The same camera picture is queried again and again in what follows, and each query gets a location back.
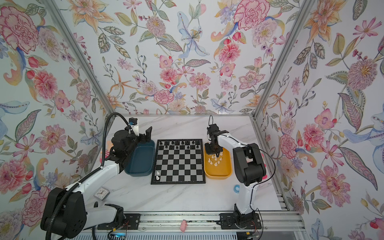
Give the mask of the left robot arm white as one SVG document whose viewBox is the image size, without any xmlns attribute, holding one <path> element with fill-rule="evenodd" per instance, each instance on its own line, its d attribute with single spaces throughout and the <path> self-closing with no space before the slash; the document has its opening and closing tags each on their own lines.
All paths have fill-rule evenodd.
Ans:
<svg viewBox="0 0 384 240">
<path fill-rule="evenodd" d="M 121 227 L 126 223 L 124 209 L 114 204 L 99 207 L 86 207 L 86 202 L 93 197 L 110 179 L 122 173 L 131 162 L 134 151 L 140 143 L 150 142 L 152 127 L 144 134 L 138 132 L 138 127 L 127 126 L 116 132 L 112 138 L 109 155 L 102 165 L 79 181 L 66 188 L 54 188 L 48 195 L 41 229 L 46 232 L 46 239 L 58 235 L 61 240 L 73 239 L 84 229 L 90 229 L 102 224 Z"/>
</svg>

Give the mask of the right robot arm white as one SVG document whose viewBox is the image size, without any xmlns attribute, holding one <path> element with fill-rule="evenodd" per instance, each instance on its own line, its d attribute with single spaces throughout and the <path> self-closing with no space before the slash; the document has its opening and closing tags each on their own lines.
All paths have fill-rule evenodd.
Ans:
<svg viewBox="0 0 384 240">
<path fill-rule="evenodd" d="M 255 143 L 244 143 L 228 131 L 221 131 L 216 124 L 209 124 L 207 134 L 207 154 L 219 157 L 223 150 L 232 154 L 235 175 L 240 183 L 239 198 L 235 203 L 233 216 L 236 225 L 243 228 L 254 221 L 256 190 L 267 174 L 261 150 Z"/>
</svg>

